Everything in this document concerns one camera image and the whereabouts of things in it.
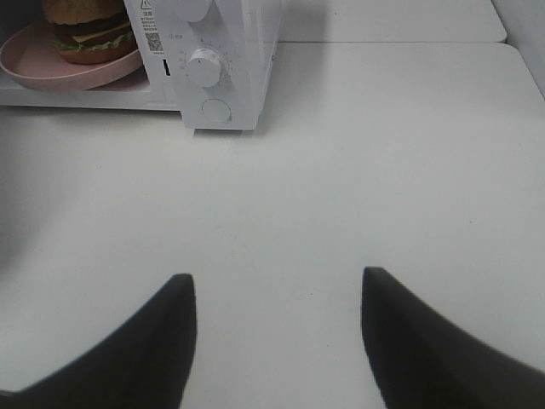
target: cheese slice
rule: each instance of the cheese slice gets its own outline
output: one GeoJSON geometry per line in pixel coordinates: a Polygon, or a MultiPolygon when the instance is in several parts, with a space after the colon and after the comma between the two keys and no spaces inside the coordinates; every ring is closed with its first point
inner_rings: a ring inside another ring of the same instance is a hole
{"type": "Polygon", "coordinates": [[[110,30],[105,30],[103,32],[95,32],[93,34],[87,34],[84,36],[72,36],[74,40],[76,40],[78,43],[85,43],[86,41],[90,40],[91,38],[96,38],[103,36],[107,34],[108,32],[115,32],[116,30],[119,30],[120,28],[125,28],[130,26],[130,21],[125,21],[124,23],[120,24],[117,27],[113,27],[110,30]]]}

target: qr code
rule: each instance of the qr code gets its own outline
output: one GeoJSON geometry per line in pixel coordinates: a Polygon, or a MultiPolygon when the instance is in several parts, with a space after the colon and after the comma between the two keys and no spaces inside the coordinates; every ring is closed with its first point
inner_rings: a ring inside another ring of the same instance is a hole
{"type": "Polygon", "coordinates": [[[146,33],[147,43],[150,46],[150,51],[163,52],[163,45],[159,39],[158,32],[147,32],[146,33]]]}

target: hamburger bun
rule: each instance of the hamburger bun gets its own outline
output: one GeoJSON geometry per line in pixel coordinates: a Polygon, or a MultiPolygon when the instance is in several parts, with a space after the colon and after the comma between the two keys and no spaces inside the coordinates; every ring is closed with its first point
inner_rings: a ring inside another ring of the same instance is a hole
{"type": "Polygon", "coordinates": [[[73,64],[100,64],[117,60],[135,49],[137,49],[136,40],[132,37],[129,41],[122,41],[112,49],[83,49],[81,51],[59,49],[57,51],[62,58],[73,64]]]}
{"type": "Polygon", "coordinates": [[[123,0],[42,0],[49,23],[76,25],[108,19],[125,9],[123,0]]]}

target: pink plate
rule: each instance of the pink plate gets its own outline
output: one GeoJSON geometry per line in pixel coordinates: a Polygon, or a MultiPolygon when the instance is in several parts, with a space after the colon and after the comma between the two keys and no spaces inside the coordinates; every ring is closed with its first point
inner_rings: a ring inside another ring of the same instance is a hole
{"type": "Polygon", "coordinates": [[[138,50],[103,64],[66,62],[50,40],[48,23],[38,22],[13,35],[0,49],[0,67],[16,82],[42,91],[73,91],[109,84],[142,66],[138,50]]]}

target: burger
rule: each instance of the burger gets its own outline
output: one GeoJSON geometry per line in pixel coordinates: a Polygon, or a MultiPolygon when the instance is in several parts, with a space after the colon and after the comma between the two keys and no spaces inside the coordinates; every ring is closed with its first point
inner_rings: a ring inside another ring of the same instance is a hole
{"type": "Polygon", "coordinates": [[[98,64],[137,48],[123,0],[42,0],[53,45],[66,61],[98,64]]]}

